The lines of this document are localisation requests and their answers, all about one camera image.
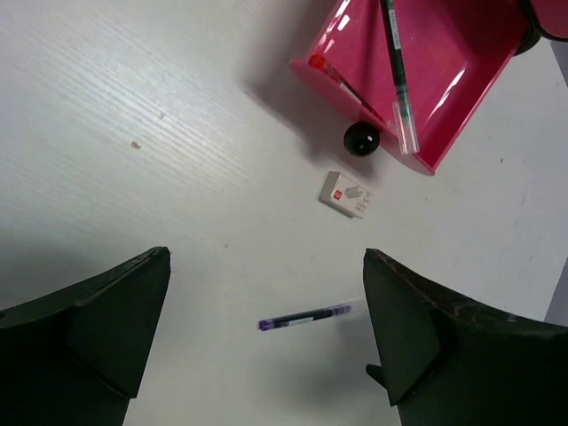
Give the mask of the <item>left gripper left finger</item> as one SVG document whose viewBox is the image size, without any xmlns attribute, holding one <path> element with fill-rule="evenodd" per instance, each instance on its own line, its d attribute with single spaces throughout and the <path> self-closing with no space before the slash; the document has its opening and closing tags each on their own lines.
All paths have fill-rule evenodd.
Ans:
<svg viewBox="0 0 568 426">
<path fill-rule="evenodd" d="M 148 251 L 1 313 L 3 425 L 121 425 L 137 397 L 170 281 Z"/>
</svg>

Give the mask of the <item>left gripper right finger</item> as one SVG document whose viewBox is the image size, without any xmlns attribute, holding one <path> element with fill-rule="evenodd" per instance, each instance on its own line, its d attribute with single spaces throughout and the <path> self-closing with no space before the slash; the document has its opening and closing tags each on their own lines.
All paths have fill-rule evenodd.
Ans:
<svg viewBox="0 0 568 426">
<path fill-rule="evenodd" d="M 476 301 L 368 249 L 380 361 L 367 374 L 404 425 L 564 425 L 567 330 Z"/>
</svg>

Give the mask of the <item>red gel pen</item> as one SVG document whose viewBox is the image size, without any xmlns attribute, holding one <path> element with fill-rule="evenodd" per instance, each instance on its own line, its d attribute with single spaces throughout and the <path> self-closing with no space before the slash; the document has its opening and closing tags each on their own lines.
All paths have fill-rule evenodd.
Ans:
<svg viewBox="0 0 568 426">
<path fill-rule="evenodd" d="M 379 130 L 390 127 L 324 56 L 312 54 L 307 67 L 312 75 L 311 87 L 339 113 L 354 122 L 373 124 Z"/>
</svg>

